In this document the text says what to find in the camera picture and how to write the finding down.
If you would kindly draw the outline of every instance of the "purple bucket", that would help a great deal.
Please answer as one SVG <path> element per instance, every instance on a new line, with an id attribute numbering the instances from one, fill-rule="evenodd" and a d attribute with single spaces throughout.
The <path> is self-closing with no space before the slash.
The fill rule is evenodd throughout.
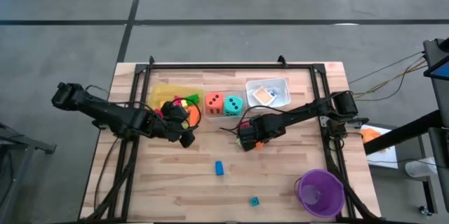
<path id="1" fill-rule="evenodd" d="M 333 218 L 343 208 L 343 184 L 330 172 L 314 169 L 301 177 L 297 198 L 311 214 L 320 218 Z"/>

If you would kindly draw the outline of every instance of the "wooden table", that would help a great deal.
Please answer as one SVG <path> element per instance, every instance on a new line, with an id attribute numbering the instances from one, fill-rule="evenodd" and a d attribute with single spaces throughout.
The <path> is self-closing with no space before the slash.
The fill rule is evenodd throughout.
<path id="1" fill-rule="evenodd" d="M 330 91 L 347 90 L 343 64 L 325 64 Z M 134 68 L 135 63 L 117 65 L 110 101 L 129 99 Z M 277 77 L 287 80 L 292 98 L 292 103 L 283 109 L 298 107 L 314 99 L 308 70 L 152 70 L 149 95 L 155 83 L 193 86 L 205 91 L 239 91 L 245 90 L 248 80 Z M 235 118 L 228 121 L 203 118 L 194 132 L 196 140 L 187 149 L 165 139 L 141 137 L 128 221 L 319 220 L 304 210 L 293 189 L 293 184 L 303 173 L 326 169 L 317 118 L 288 127 L 287 134 L 273 139 L 262 151 L 250 152 L 244 152 L 235 143 L 235 136 L 218 129 L 219 126 L 233 127 L 237 122 Z M 81 217 L 93 211 L 95 186 L 114 140 L 110 131 L 100 134 Z M 118 146 L 116 144 L 105 169 L 99 202 L 112 186 Z M 380 216 L 360 137 L 349 134 L 343 152 L 349 183 L 367 207 Z M 224 165 L 224 176 L 215 175 L 217 160 Z M 117 213 L 120 213 L 122 197 L 123 193 L 119 194 Z M 251 197 L 258 197 L 260 205 L 251 207 Z"/>

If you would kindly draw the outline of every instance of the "black floor stripe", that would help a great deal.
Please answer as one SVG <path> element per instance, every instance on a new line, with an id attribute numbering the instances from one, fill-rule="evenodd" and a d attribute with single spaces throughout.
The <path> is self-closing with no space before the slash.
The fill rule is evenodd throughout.
<path id="1" fill-rule="evenodd" d="M 445 25 L 433 20 L 136 20 L 138 26 L 232 26 L 232 25 Z"/>
<path id="2" fill-rule="evenodd" d="M 126 25 L 127 20 L 0 20 L 0 25 Z"/>
<path id="3" fill-rule="evenodd" d="M 138 11 L 140 0 L 133 0 L 131 5 L 131 10 L 128 16 L 128 22 L 126 23 L 125 32 L 123 33 L 123 39 L 121 40 L 119 55 L 117 56 L 117 62 L 124 62 L 126 56 L 126 50 L 128 49 L 129 39 L 131 37 L 131 31 L 133 30 L 133 25 L 135 23 L 135 15 Z"/>

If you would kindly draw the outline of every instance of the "gray floor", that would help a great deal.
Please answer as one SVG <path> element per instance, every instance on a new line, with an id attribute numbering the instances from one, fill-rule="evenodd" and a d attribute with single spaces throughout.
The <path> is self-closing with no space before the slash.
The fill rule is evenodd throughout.
<path id="1" fill-rule="evenodd" d="M 126 19 L 132 0 L 0 0 L 0 20 Z M 449 0 L 141 0 L 137 19 L 434 19 L 449 18 Z M 134 27 L 126 62 L 343 61 L 349 80 L 422 50 L 425 39 L 447 37 L 447 25 Z M 37 154 L 16 207 L 16 223 L 75 220 L 98 131 L 91 119 L 51 106 L 60 81 L 109 88 L 124 26 L 0 26 L 0 121 L 39 140 L 57 143 L 53 156 Z M 394 76 L 414 60 L 351 85 L 355 92 Z M 383 97 L 398 82 L 373 95 Z M 360 103 L 362 116 L 400 126 L 436 109 L 430 81 L 420 72 L 385 101 Z M 382 215 L 423 218 L 418 182 L 373 177 Z M 436 194 L 440 193 L 434 180 Z"/>

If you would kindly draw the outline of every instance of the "yellow tray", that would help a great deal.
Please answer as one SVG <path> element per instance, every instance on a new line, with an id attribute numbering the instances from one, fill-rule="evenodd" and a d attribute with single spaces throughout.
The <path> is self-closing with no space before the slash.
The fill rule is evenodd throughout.
<path id="1" fill-rule="evenodd" d="M 150 97 L 147 99 L 147 104 L 153 109 L 161 109 L 161 104 L 166 101 L 174 100 L 175 95 L 178 95 L 180 98 L 186 98 L 195 94 L 199 97 L 199 104 L 197 104 L 198 108 L 202 110 L 204 90 L 188 86 L 176 86 L 172 84 L 155 84 Z"/>

